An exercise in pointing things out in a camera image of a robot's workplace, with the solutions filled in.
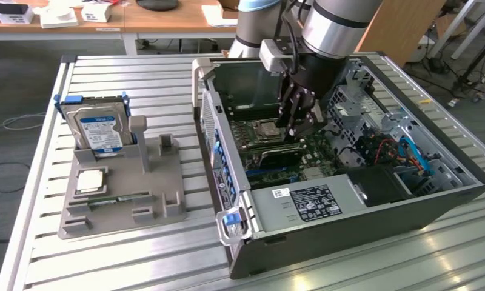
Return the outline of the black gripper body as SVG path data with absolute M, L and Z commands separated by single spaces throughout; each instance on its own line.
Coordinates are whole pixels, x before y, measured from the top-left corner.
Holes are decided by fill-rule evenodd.
M 296 85 L 321 99 L 333 89 L 347 63 L 348 57 L 325 58 L 317 54 L 300 54 L 296 74 L 288 73 L 288 76 Z

